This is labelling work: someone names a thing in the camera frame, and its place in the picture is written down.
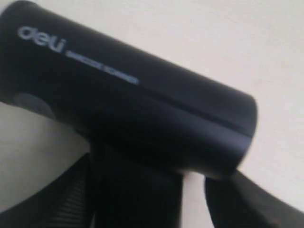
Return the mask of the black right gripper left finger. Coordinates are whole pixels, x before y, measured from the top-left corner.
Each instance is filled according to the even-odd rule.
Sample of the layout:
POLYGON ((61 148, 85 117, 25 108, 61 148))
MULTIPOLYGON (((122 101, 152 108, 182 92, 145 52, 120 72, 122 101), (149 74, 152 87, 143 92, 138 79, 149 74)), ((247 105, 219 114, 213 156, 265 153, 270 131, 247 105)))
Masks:
POLYGON ((55 201, 43 217, 43 228, 90 227, 93 209, 89 174, 89 155, 85 154, 52 183, 57 187, 52 191, 55 201))

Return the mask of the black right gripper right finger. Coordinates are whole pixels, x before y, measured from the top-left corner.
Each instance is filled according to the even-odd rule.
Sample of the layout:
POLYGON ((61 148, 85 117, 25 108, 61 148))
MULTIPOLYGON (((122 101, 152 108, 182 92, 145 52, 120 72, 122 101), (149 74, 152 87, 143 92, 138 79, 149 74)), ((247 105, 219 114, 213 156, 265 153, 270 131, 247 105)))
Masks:
POLYGON ((205 197, 216 228, 302 228, 304 213, 268 193, 241 172, 206 178, 205 197))

